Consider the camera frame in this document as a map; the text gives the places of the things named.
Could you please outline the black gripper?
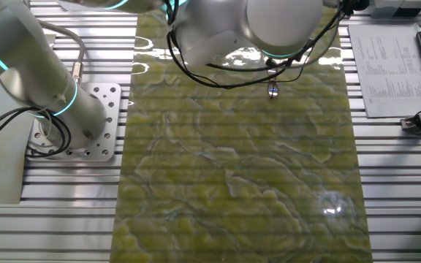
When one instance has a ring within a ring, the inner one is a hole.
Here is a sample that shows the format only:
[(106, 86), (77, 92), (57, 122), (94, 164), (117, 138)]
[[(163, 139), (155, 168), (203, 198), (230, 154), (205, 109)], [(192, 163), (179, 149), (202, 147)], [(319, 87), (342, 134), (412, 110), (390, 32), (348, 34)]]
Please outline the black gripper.
[(291, 67), (293, 61), (293, 58), (287, 58), (279, 62), (277, 62), (274, 58), (268, 58), (265, 61), (265, 66), (266, 69), (286, 69)]

